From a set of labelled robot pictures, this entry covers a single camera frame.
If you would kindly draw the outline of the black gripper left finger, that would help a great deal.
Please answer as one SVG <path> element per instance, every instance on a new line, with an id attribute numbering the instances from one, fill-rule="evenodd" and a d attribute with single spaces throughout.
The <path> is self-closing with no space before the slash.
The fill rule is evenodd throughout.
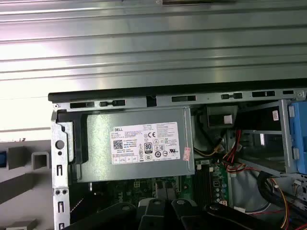
<path id="1" fill-rule="evenodd" d="M 136 207 L 122 202 L 91 214 L 66 230 L 162 230 L 165 226 L 165 201 L 146 198 Z"/>

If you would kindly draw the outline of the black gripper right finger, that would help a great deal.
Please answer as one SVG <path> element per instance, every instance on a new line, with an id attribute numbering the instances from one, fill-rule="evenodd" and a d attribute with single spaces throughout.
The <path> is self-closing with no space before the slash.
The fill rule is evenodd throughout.
<path id="1" fill-rule="evenodd" d="M 172 207 L 186 230 L 279 230 L 276 224 L 242 213 L 219 203 L 203 208 L 194 201 L 177 199 Z"/>

